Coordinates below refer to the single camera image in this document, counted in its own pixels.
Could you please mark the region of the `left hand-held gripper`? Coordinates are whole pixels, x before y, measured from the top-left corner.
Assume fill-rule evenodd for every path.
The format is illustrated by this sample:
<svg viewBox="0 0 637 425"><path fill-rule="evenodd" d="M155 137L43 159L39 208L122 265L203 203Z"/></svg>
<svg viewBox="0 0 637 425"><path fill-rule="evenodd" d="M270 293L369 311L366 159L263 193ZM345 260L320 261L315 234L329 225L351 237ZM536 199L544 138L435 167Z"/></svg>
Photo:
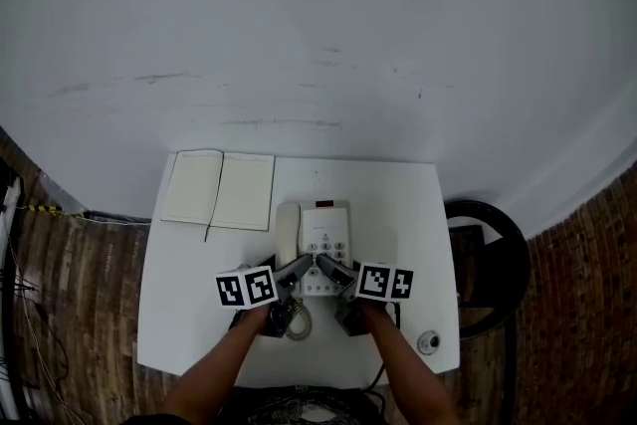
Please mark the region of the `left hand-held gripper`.
<svg viewBox="0 0 637 425"><path fill-rule="evenodd" d="M256 267L241 265L215 276L221 308L235 312L229 329L245 312L265 306L268 316L262 335L274 338L286 335L294 317L292 288L313 265L314 258L312 254L303 254L276 271L271 261L273 258Z"/></svg>

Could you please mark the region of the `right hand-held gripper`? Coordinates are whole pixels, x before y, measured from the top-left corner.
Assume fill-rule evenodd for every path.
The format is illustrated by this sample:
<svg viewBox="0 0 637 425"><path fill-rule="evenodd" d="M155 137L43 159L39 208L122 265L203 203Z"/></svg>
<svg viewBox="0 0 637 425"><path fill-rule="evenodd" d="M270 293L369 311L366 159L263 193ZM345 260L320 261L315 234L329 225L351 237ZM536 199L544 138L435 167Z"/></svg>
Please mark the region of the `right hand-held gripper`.
<svg viewBox="0 0 637 425"><path fill-rule="evenodd" d="M357 270L318 254L316 264L335 284L342 287L337 297L335 319L348 336L368 334L360 302L398 305L410 299L414 272L384 263L361 263Z"/></svg>

